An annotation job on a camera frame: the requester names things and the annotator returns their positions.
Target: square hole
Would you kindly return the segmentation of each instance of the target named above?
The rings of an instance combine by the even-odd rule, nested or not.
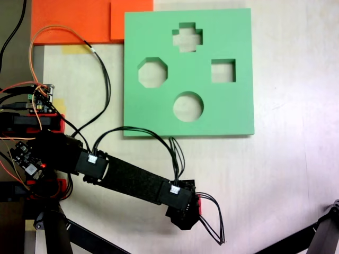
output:
[[[235,59],[213,59],[211,71],[212,83],[236,81]]]

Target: orange foam block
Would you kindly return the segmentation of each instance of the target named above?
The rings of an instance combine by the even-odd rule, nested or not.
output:
[[[112,0],[111,2],[111,41],[124,41],[125,12],[152,12],[153,0]]]
[[[31,38],[47,25],[65,25],[92,44],[123,43],[124,13],[152,11],[153,0],[32,0]],[[72,33],[52,29],[35,45],[80,44]]]

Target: wire connector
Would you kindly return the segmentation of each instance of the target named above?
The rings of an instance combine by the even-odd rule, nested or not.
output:
[[[97,160],[97,156],[88,155],[88,162],[95,164]]]
[[[171,190],[170,190],[171,193],[178,195],[179,191],[180,191],[180,187],[177,187],[174,185],[171,186]]]

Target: octagonal hole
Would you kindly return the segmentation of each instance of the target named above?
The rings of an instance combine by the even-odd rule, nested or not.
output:
[[[179,94],[173,105],[174,115],[183,122],[193,122],[202,115],[203,101],[194,92],[183,92]]]
[[[160,87],[167,79],[168,67],[159,57],[147,57],[138,66],[139,82],[146,88]]]

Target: yellow tape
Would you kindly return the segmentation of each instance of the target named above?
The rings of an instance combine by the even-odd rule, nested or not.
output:
[[[60,112],[60,114],[66,114],[64,99],[53,99],[53,106]]]
[[[26,231],[35,231],[35,227],[33,226],[34,220],[26,220],[25,221],[25,230]]]
[[[63,45],[61,50],[64,55],[81,55],[91,54],[91,50],[87,45]]]

